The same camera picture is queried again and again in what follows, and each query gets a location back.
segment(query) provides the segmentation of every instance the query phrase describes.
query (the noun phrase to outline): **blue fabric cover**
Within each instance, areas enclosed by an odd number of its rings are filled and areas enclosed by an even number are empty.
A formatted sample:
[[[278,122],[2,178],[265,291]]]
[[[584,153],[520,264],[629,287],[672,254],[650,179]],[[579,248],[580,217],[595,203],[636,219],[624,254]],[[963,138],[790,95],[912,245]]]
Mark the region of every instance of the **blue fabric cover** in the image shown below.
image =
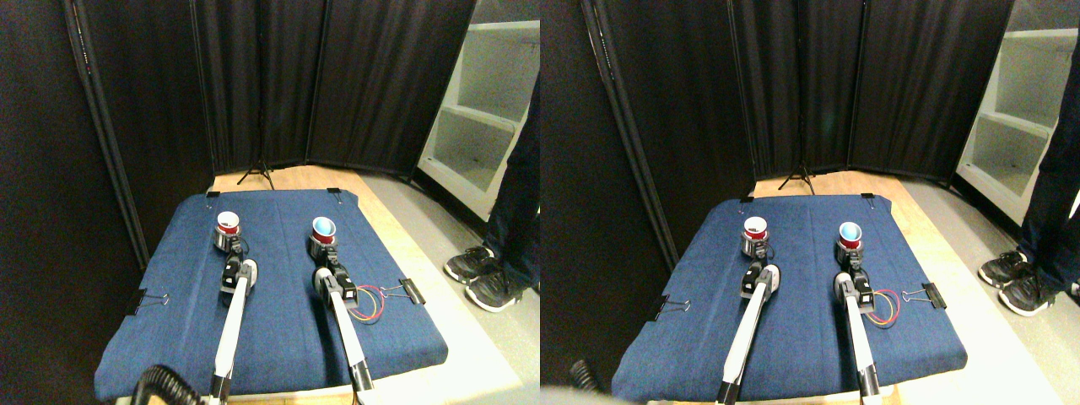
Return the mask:
[[[405,276],[356,207],[356,195],[342,191],[340,198],[339,204],[326,190],[188,198],[176,210],[140,285],[150,295],[167,293],[168,305],[146,307],[124,319],[94,375],[97,399],[131,395],[139,375],[153,364],[172,367],[199,392],[210,392],[228,310],[218,297],[226,255],[211,239],[222,211],[240,215],[241,237],[251,245],[247,257],[259,266],[240,329],[231,393],[349,383],[337,324],[311,287],[314,261],[305,243],[312,219],[326,216],[337,224],[340,260],[356,284],[392,287]],[[370,300],[361,297],[360,309],[370,313]],[[373,378],[446,361],[446,342],[428,311],[408,298],[388,298],[375,325],[355,320],[353,325]]]
[[[741,253],[739,238],[751,216],[769,224],[775,248],[771,262],[780,267],[781,284],[765,305],[740,400],[859,390],[845,312],[833,298],[833,278],[840,270],[833,245],[840,224],[854,221],[863,229],[872,287],[899,294],[928,282],[892,219],[892,203],[881,197],[873,202],[875,208],[859,195],[807,195],[717,205],[664,288],[673,301],[691,300],[690,310],[645,324],[611,381],[615,395],[638,402],[716,400],[746,307],[739,284],[750,258]],[[877,306],[880,316],[887,316],[888,303],[878,297]],[[930,302],[902,302],[890,329],[878,329],[865,318],[863,324],[882,387],[963,368],[968,362],[945,310]]]

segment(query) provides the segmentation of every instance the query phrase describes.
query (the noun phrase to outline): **black binder clip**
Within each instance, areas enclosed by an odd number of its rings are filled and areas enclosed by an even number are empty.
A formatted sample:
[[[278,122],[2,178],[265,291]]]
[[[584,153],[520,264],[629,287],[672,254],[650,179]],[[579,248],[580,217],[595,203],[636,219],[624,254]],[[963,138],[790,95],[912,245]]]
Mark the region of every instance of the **black binder clip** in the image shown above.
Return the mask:
[[[338,204],[341,203],[341,189],[337,187],[329,187],[326,192],[334,194],[334,198],[338,200]]]
[[[919,294],[926,292],[927,298],[910,298],[908,295]],[[927,301],[934,306],[934,308],[946,309],[948,306],[945,305],[945,299],[942,298],[942,293],[937,291],[937,286],[934,283],[922,283],[922,289],[917,292],[901,292],[904,294],[904,302],[909,301]]]
[[[153,302],[150,302],[150,303],[143,303],[143,298],[144,297],[156,298],[158,300],[153,301]],[[138,313],[139,308],[149,307],[149,306],[157,306],[157,305],[167,306],[168,305],[168,294],[161,295],[161,296],[149,295],[149,294],[146,294],[146,288],[139,288],[137,292],[135,292],[134,295],[132,295],[132,297],[130,299],[127,299],[127,312],[125,314],[126,315],[135,315],[135,314]]]
[[[874,210],[874,193],[873,192],[864,192],[864,193],[862,193],[860,195],[863,197],[863,200],[866,200],[867,204],[870,204],[870,210]]]
[[[657,306],[657,315],[652,318],[652,322],[660,321],[660,315],[664,314],[665,312],[674,312],[674,311],[686,312],[686,311],[690,310],[690,300],[689,299],[687,299],[687,300],[685,300],[683,302],[679,302],[679,301],[672,301],[669,298],[671,298],[671,294],[664,294],[664,295],[660,296],[660,298],[657,299],[657,302],[656,302],[656,306]],[[667,307],[667,306],[672,306],[672,307],[675,307],[675,308],[665,309],[665,307]]]
[[[742,199],[739,199],[739,214],[743,213],[743,206],[752,202],[754,202],[753,197],[743,197]]]
[[[218,195],[221,195],[220,191],[206,191],[206,210],[214,208],[214,206],[210,203],[210,199],[216,199]]]
[[[396,287],[390,287],[390,288],[379,287],[379,289],[382,291],[382,295],[384,295],[387,297],[403,297],[403,298],[408,298],[408,299],[413,300],[414,305],[419,303],[419,305],[422,306],[424,303],[428,303],[428,300],[423,299],[423,296],[420,295],[420,289],[416,287],[416,283],[413,283],[413,279],[400,279],[400,280],[397,280],[397,282],[402,283],[402,285],[399,285]],[[387,292],[394,291],[394,289],[397,289],[397,288],[404,289],[405,291],[405,295],[401,295],[401,294],[387,294]]]

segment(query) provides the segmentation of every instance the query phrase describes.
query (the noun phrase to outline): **black corrugated hose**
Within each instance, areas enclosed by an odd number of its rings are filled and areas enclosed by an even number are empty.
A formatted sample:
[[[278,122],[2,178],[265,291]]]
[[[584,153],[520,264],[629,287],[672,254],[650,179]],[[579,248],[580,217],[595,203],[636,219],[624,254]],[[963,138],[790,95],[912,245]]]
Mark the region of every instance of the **black corrugated hose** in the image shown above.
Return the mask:
[[[132,404],[147,405],[151,396],[158,396],[168,405],[205,405],[206,402],[188,386],[176,372],[163,365],[153,365],[143,372],[135,386]]]
[[[593,372],[589,369],[589,364],[584,360],[573,362],[570,366],[570,379],[573,387],[585,392],[600,392],[599,383],[593,377]]]

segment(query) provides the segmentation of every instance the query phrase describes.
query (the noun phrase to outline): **sneaker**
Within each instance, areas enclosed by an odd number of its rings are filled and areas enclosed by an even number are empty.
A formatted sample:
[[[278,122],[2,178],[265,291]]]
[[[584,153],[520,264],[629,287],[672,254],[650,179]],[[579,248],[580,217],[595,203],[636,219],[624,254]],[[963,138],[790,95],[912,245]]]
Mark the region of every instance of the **sneaker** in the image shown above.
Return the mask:
[[[1039,311],[1054,305],[1054,295],[1056,294],[1057,292],[1043,287],[1039,276],[1031,273],[1005,285],[998,292],[998,297],[1001,298],[1001,303],[1004,303],[1013,312],[1024,316],[1034,316]]]
[[[995,288],[1004,288],[1013,280],[1028,273],[1029,266],[1021,264],[1027,264],[1027,256],[1020,251],[1009,251],[983,264],[983,267],[978,268],[978,278]]]
[[[458,283],[469,285],[481,275],[496,271],[495,253],[484,246],[470,247],[464,254],[447,260],[443,271]]]
[[[465,295],[480,308],[488,312],[500,312],[522,300],[522,292],[528,288],[510,280],[503,271],[481,276],[465,287]]]

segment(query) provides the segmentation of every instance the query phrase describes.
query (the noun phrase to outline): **black pants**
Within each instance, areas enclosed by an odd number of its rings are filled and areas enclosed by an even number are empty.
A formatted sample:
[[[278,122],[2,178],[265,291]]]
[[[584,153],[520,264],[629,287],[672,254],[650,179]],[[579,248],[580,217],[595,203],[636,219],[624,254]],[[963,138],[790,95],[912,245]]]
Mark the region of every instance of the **black pants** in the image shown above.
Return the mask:
[[[1039,268],[1043,286],[1065,291],[1080,279],[1080,218],[1069,217],[1080,192],[1080,44],[1065,84],[1057,129],[1047,156],[1031,205],[1024,215],[1018,249]]]
[[[499,197],[487,220],[484,245],[495,253],[511,280],[535,286],[540,282],[537,232],[540,215],[540,132],[528,120],[507,160]]]

